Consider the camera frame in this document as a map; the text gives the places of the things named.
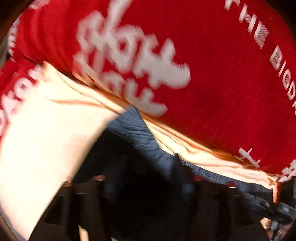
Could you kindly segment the black pants with grey waistband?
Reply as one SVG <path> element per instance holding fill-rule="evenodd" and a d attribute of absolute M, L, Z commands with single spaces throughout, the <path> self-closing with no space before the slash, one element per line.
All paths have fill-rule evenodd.
<path fill-rule="evenodd" d="M 255 212 L 255 196 L 272 200 L 261 185 L 232 180 L 163 151 L 136 108 L 112 120 L 95 141 L 74 184 L 104 176 L 101 211 L 116 240 L 181 240 L 182 176 L 229 186 L 233 182 Z"/>

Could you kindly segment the cream sofa seat cover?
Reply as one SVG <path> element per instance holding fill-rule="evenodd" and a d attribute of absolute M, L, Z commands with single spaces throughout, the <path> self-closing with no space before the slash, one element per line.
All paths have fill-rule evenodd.
<path fill-rule="evenodd" d="M 28 240 L 54 194 L 124 103 L 74 82 L 46 64 L 16 106 L 1 142 L 1 214 L 7 231 Z"/>

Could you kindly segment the red blanket with white lettering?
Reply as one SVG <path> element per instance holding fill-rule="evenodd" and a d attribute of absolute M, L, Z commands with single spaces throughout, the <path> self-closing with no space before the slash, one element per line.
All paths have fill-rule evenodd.
<path fill-rule="evenodd" d="M 295 33 L 267 1 L 34 1 L 12 60 L 46 61 L 280 183 L 295 176 Z"/>

